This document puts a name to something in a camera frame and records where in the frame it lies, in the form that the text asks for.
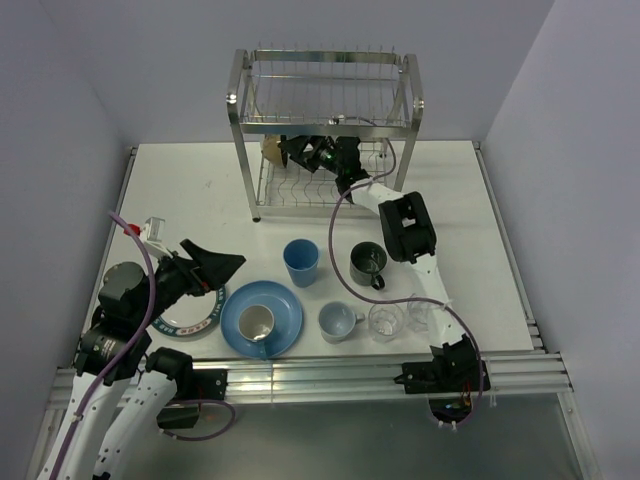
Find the black bowl tan outside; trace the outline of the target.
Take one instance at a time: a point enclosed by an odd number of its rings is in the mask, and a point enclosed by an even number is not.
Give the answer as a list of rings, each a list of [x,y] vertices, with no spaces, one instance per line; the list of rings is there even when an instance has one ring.
[[[287,153],[280,148],[280,142],[280,135],[265,135],[261,142],[261,151],[264,159],[270,164],[276,168],[285,168],[288,163]]]

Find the blue flower mug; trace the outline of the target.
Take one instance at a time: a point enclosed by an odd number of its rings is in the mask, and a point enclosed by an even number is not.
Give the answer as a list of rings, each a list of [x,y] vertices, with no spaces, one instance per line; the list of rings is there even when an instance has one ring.
[[[242,311],[238,320],[238,330],[241,336],[256,345],[260,359],[267,359],[266,341],[275,327],[275,317],[270,308],[265,305],[251,305]]]

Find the dark green mug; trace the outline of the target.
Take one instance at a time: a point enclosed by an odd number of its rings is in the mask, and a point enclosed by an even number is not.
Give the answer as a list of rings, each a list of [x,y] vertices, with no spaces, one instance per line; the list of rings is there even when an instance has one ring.
[[[350,277],[357,285],[383,290],[386,284],[382,271],[387,261],[387,254],[379,244],[358,243],[350,253]]]

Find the light grey mug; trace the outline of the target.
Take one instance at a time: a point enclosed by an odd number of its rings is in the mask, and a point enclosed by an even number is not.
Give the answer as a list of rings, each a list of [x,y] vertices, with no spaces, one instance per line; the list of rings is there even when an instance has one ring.
[[[318,314],[318,325],[322,338],[330,344],[344,341],[365,320],[362,312],[354,311],[343,302],[329,302]]]

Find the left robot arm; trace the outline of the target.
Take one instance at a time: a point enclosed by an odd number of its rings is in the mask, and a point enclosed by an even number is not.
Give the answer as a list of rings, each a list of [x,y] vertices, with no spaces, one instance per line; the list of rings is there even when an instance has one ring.
[[[121,262],[103,277],[92,327],[82,336],[67,411],[39,476],[116,479],[131,448],[172,399],[195,386],[191,356],[148,350],[150,323],[184,296],[223,287],[243,266],[242,255],[211,252],[181,241],[187,255]]]

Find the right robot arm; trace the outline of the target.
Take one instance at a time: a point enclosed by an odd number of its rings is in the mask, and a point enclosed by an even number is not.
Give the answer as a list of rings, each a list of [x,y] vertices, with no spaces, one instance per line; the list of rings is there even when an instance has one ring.
[[[357,137],[296,136],[277,141],[281,156],[314,173],[324,169],[335,176],[340,194],[330,217],[328,247],[331,265],[334,228],[341,205],[348,202],[376,214],[381,223],[384,250],[388,258],[409,265],[425,292],[396,300],[357,297],[372,305],[413,304],[427,309],[423,316],[433,359],[413,381],[429,391],[454,392],[467,387],[482,393],[490,386],[486,363],[470,328],[454,311],[441,278],[436,257],[437,236],[426,203],[418,192],[401,193],[381,180],[393,171],[372,175],[360,160]]]

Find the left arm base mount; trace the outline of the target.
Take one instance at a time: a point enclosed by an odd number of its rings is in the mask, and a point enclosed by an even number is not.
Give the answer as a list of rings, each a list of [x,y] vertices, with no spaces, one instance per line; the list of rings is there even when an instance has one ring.
[[[167,435],[202,441],[226,433],[235,423],[236,411],[225,401],[226,369],[196,369],[186,386],[156,417]]]

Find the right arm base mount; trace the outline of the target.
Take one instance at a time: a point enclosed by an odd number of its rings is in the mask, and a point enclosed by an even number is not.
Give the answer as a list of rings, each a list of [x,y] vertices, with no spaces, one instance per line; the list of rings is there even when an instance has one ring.
[[[445,394],[486,392],[491,388],[486,362],[477,352],[475,344],[464,334],[453,344],[432,348],[433,359],[405,362],[401,374],[394,378],[406,394]]]

